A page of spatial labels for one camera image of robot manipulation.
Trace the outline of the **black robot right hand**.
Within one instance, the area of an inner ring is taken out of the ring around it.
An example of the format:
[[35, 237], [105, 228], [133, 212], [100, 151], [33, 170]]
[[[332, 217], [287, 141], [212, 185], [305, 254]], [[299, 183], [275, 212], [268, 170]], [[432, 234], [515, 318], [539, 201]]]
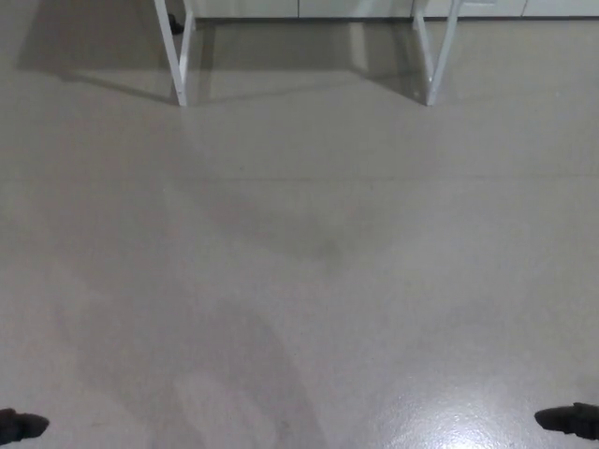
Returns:
[[548, 431], [575, 435], [589, 441], [598, 440], [598, 406], [575, 402], [540, 410], [534, 414], [537, 424]]

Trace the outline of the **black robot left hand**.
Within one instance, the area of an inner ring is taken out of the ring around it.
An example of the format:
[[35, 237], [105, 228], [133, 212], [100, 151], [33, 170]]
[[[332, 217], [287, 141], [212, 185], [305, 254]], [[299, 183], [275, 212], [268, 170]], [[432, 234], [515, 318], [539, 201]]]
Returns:
[[40, 437], [50, 425], [50, 420], [33, 413], [18, 413], [14, 409], [0, 411], [1, 444], [20, 442]]

